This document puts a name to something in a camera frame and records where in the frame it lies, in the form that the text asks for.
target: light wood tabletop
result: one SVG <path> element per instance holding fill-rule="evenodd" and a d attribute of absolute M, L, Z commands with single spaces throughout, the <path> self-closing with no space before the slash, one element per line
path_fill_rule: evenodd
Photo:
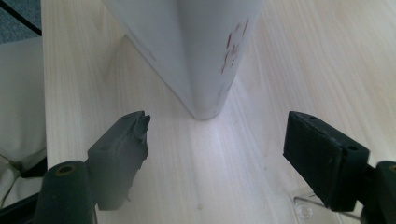
<path fill-rule="evenodd" d="M 99 223 L 296 223 L 288 113 L 396 161 L 396 1 L 267 0 L 222 112 L 192 118 L 100 0 L 42 0 L 49 166 L 87 159 L 121 116 L 151 115 L 148 159 Z"/>

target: black cable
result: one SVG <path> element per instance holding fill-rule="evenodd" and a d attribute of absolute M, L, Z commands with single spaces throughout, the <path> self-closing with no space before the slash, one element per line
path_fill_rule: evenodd
<path fill-rule="evenodd" d="M 9 15 L 14 17 L 18 21 L 20 21 L 23 25 L 27 26 L 29 29 L 31 29 L 36 34 L 41 35 L 40 29 L 38 29 L 36 26 L 34 26 L 32 23 L 30 23 L 28 20 L 26 20 L 23 16 L 21 16 L 21 14 L 19 14 L 12 7 L 7 5 L 3 0 L 0 0 L 0 8 L 2 8 L 4 11 L 9 13 Z"/>

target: wooden table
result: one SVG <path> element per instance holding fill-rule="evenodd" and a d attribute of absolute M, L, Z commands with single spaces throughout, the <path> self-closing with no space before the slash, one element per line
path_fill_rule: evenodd
<path fill-rule="evenodd" d="M 268 0 L 221 114 L 194 120 L 100 0 L 43 0 L 49 166 L 87 158 L 146 110 L 131 202 L 100 223 L 295 223 L 306 186 L 282 157 L 290 110 L 396 161 L 396 2 Z"/>

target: floor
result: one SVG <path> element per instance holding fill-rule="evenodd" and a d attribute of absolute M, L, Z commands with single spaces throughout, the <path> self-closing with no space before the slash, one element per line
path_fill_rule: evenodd
<path fill-rule="evenodd" d="M 40 0 L 4 0 L 4 2 L 30 23 L 41 29 Z M 37 36 L 37 34 L 0 8 L 0 44 Z"/>

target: white container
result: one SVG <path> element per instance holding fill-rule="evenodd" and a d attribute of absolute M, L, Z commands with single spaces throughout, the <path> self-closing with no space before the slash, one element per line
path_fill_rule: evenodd
<path fill-rule="evenodd" d="M 104 0 L 196 119 L 222 109 L 263 0 Z"/>

